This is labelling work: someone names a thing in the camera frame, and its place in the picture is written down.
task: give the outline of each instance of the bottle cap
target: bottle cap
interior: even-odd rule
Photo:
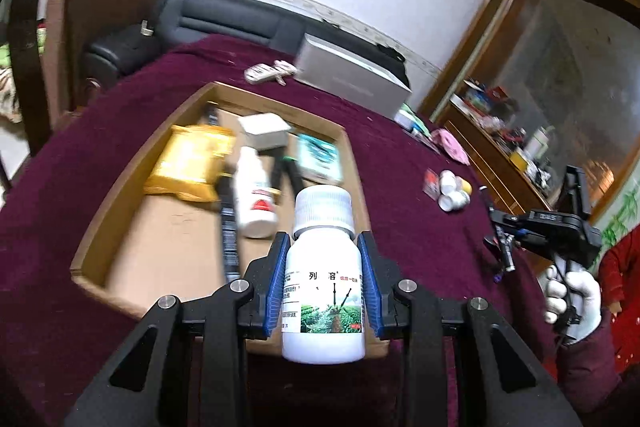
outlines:
[[[351,196],[344,188],[315,185],[301,190],[296,198],[293,239],[315,227],[342,229],[351,239],[356,237],[351,211]]]

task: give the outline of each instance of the yellow snack bag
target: yellow snack bag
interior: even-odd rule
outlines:
[[[236,136],[214,125],[172,127],[172,137],[146,180],[145,194],[175,194],[184,201],[217,201],[214,190]]]

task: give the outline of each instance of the bottle label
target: bottle label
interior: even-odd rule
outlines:
[[[284,333],[362,333],[362,274],[345,270],[287,271]]]

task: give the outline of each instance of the black leather sofa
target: black leather sofa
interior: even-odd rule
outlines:
[[[256,0],[159,0],[149,21],[151,36],[133,25],[91,42],[81,59],[82,77],[110,89],[164,52],[210,34],[224,34],[296,55],[304,35],[332,42],[387,69],[410,87],[404,57],[328,22]]]

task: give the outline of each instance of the clutter on shelf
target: clutter on shelf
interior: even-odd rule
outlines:
[[[471,79],[465,84],[466,91],[462,97],[454,95],[451,102],[494,140],[515,168],[544,197],[549,197],[554,190],[555,172],[546,153],[552,140],[553,126],[540,126],[528,137],[526,129],[514,124],[520,104],[503,88],[489,88]]]

